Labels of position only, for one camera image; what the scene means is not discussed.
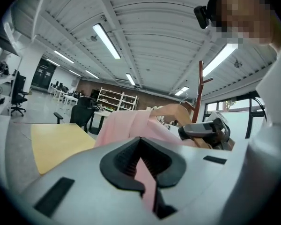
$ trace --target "doorway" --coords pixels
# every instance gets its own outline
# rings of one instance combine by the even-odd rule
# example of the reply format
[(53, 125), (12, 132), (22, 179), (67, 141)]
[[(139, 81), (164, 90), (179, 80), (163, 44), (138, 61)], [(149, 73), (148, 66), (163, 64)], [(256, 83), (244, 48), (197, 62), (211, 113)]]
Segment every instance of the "doorway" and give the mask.
[(56, 66), (41, 58), (32, 79), (32, 86), (47, 90)]

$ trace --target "pillar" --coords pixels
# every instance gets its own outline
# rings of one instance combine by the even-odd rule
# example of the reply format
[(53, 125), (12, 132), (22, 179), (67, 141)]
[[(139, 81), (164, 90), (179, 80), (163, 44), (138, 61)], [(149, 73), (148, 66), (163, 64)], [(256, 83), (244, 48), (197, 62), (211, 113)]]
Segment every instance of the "pillar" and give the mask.
[(38, 41), (34, 40), (33, 43), (30, 42), (30, 39), (25, 36), (21, 36), (17, 42), (18, 48), (22, 53), (19, 72), (21, 76), (26, 77), (23, 88), (25, 92), (29, 92), (34, 73), (46, 50)]

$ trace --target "ceiling light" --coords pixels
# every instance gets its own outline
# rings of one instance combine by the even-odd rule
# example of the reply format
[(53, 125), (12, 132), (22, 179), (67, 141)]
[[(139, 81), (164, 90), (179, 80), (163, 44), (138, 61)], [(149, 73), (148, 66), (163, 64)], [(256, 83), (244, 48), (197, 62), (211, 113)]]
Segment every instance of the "ceiling light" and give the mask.
[(73, 71), (71, 71), (71, 70), (69, 70), (71, 73), (74, 73), (74, 74), (76, 74), (77, 76), (79, 76), (79, 77), (81, 77), (81, 75), (79, 75), (79, 74), (77, 74), (77, 73), (75, 73), (75, 72), (73, 72)]
[(52, 64), (54, 64), (54, 65), (56, 65), (56, 66), (59, 66), (60, 67), (60, 65), (59, 64), (57, 64), (56, 62), (53, 62), (52, 60), (50, 60), (50, 59), (46, 59), (47, 61), (49, 61), (50, 63), (52, 63)]
[(91, 72), (89, 72), (88, 70), (85, 70), (87, 73), (91, 74), (94, 78), (99, 79), (96, 75), (93, 75)]
[(131, 77), (131, 75), (130, 75), (129, 73), (126, 73), (126, 76), (128, 77), (129, 82), (130, 82), (133, 86), (135, 86), (135, 82), (133, 81), (133, 78)]
[(179, 90), (175, 95), (180, 96), (183, 92), (187, 91), (189, 87), (183, 87), (181, 90)]
[(235, 49), (237, 49), (237, 46), (238, 44), (226, 44), (216, 57), (204, 68), (203, 76), (207, 76), (218, 65), (220, 65), (231, 53), (233, 53)]
[(72, 60), (70, 60), (69, 58), (67, 58), (66, 56), (62, 55), (61, 53), (59, 53), (58, 51), (54, 51), (57, 55), (59, 55), (60, 57), (64, 58), (65, 60), (68, 60), (70, 63), (74, 63)]
[(121, 59), (120, 54), (116, 50), (115, 46), (113, 45), (111, 39), (105, 32), (104, 28), (100, 23), (93, 26), (93, 29), (95, 30), (96, 34), (101, 38), (101, 40), (104, 42), (105, 46), (108, 48), (108, 50), (112, 53), (113, 57), (115, 59)]

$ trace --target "window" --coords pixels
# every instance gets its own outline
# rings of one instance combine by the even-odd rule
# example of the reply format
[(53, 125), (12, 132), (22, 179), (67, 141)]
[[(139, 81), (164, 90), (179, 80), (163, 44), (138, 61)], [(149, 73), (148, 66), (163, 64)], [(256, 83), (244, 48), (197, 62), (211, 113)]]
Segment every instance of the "window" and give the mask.
[[(203, 121), (207, 121), (212, 111), (218, 110), (228, 121), (231, 130), (230, 138), (235, 142), (255, 136), (261, 129), (264, 114), (259, 104), (253, 100), (254, 93), (242, 96), (243, 100), (235, 99), (206, 104)], [(265, 103), (261, 98), (256, 98), (265, 108)]]
[(250, 137), (254, 137), (261, 129), (264, 117), (253, 117)]
[(207, 112), (211, 113), (212, 111), (216, 111), (216, 104), (217, 104), (217, 103), (208, 104), (208, 106), (207, 106)]

